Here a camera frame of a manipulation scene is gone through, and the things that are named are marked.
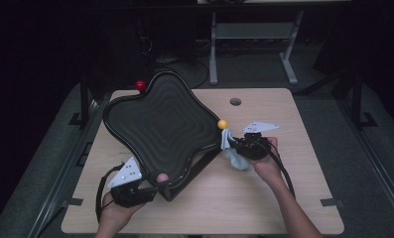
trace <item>red ball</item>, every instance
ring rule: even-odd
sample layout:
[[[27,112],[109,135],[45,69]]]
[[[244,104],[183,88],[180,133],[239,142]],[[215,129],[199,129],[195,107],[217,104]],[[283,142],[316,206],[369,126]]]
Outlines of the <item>red ball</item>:
[[[137,80],[135,82],[135,88],[137,88],[138,91],[143,92],[147,89],[147,83],[142,79]]]

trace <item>person's right hand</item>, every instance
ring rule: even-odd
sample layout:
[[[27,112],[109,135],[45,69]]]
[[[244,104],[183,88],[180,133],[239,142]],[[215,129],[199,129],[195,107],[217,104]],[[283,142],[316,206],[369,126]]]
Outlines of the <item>person's right hand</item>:
[[[276,155],[278,158],[279,154],[277,151],[278,141],[275,137],[267,137],[268,141],[271,143],[271,151]],[[271,158],[270,155],[266,156],[265,158],[252,161],[249,160],[249,163],[255,169],[256,174],[261,177],[265,182],[268,183],[270,186],[276,186],[284,184],[283,177],[281,176],[280,168],[277,166],[277,163]]]

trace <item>hole in table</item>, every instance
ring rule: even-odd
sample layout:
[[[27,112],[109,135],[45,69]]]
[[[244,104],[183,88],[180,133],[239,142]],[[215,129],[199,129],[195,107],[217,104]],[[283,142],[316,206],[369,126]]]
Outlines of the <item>hole in table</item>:
[[[240,104],[242,104],[242,100],[237,97],[233,97],[230,99],[230,104],[233,106],[239,106]]]

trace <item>black cable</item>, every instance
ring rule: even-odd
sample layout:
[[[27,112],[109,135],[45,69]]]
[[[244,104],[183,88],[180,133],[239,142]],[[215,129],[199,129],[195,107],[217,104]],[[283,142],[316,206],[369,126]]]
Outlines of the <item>black cable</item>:
[[[104,208],[106,208],[108,205],[110,205],[111,203],[113,203],[114,200],[109,201],[109,203],[105,204],[104,206],[102,206],[100,208],[100,211],[103,210]]]
[[[154,70],[154,72],[155,72],[155,74],[157,74],[158,72],[161,72],[161,71],[172,71],[172,72],[174,72],[174,73],[178,73],[174,68],[172,68],[172,67],[157,67],[155,70]]]
[[[251,142],[257,144],[258,146],[264,148],[267,151],[267,154],[269,156],[271,156],[271,158],[274,160],[274,162],[279,167],[280,171],[283,173],[283,175],[286,179],[286,182],[287,182],[287,186],[289,187],[289,191],[292,193],[293,197],[296,198],[295,189],[293,188],[292,180],[290,179],[289,173],[287,172],[286,168],[284,168],[283,162],[281,161],[281,158],[280,158],[280,155],[278,154],[277,148],[271,142],[268,141],[268,144],[276,150],[278,157],[271,150],[268,150],[267,148],[265,148],[261,143],[257,142],[256,140],[251,140]]]
[[[110,171],[104,175],[104,177],[101,178],[100,184],[98,185],[98,190],[97,190],[97,195],[95,198],[95,214],[97,216],[97,221],[100,222],[100,215],[101,215],[101,196],[103,195],[103,189],[104,185],[106,184],[107,177],[112,174],[114,171],[120,171],[124,164],[122,163],[120,166],[113,167]]]
[[[208,77],[209,77],[209,69],[208,69],[208,67],[205,64],[203,64],[202,62],[198,61],[198,60],[196,60],[196,62],[199,63],[200,65],[202,65],[203,68],[205,68],[206,75],[205,75],[205,78],[203,79],[203,81],[201,81],[197,85],[193,86],[192,89],[201,87],[204,83],[206,83],[208,81]]]
[[[228,41],[228,42],[231,44],[229,44],[227,46],[218,45],[218,47],[216,49],[218,51],[218,53],[216,54],[216,56],[218,58],[231,59],[231,58],[237,58],[237,57],[244,56],[244,55],[248,54],[249,49],[247,49],[247,52],[245,52],[243,47],[237,46],[235,44],[236,41]],[[225,53],[221,53],[221,51],[226,51],[226,52],[231,52],[231,53],[225,54]]]

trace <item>wire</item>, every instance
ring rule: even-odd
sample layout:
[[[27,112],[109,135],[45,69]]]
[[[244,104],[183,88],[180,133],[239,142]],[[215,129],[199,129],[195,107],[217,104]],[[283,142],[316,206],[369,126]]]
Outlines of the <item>wire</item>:
[[[176,74],[178,74],[178,72],[172,67],[157,67],[155,69],[154,74],[157,74],[158,72],[161,72],[161,71],[172,71],[172,72],[175,72]]]
[[[146,38],[146,37],[141,37],[141,40],[144,41],[148,41],[150,43],[150,46],[148,47],[148,50],[146,52],[142,52],[141,54],[144,56],[148,56],[151,52],[151,50],[153,49],[153,41],[151,41],[150,38]]]
[[[160,65],[168,65],[177,61],[179,61],[179,58],[156,59],[156,63],[159,63]]]
[[[110,205],[111,203],[113,203],[114,200],[109,201],[109,203],[105,204],[104,206],[102,206],[100,208],[100,211],[102,211],[104,208],[106,208],[108,205]]]
[[[286,168],[284,168],[283,162],[281,161],[280,154],[278,154],[277,148],[268,141],[268,144],[273,146],[273,148],[277,152],[277,156],[271,151],[265,148],[261,143],[257,142],[256,140],[251,140],[251,142],[257,144],[258,146],[264,148],[267,151],[267,154],[271,156],[277,166],[280,168],[280,171],[283,173],[284,177],[286,178],[287,186],[289,187],[289,191],[292,193],[293,197],[296,198],[295,189],[293,188],[292,180],[290,179],[289,173],[287,172]]]
[[[196,60],[196,62],[199,63],[200,65],[202,65],[203,68],[205,68],[206,75],[205,75],[205,78],[203,79],[203,81],[201,81],[197,85],[193,86],[192,89],[201,87],[204,83],[206,83],[208,81],[208,77],[209,77],[209,69],[208,69],[208,67],[205,64],[203,64],[202,62],[200,62],[199,60]]]
[[[124,166],[124,163],[122,163],[121,165],[119,165],[117,167],[113,167],[100,180],[100,184],[98,185],[98,189],[97,189],[97,195],[95,198],[95,214],[97,216],[98,222],[100,222],[100,215],[101,215],[101,209],[102,209],[101,208],[101,196],[103,194],[103,188],[104,188],[104,185],[106,184],[107,177],[114,171],[120,171],[120,169],[122,169],[123,166]]]

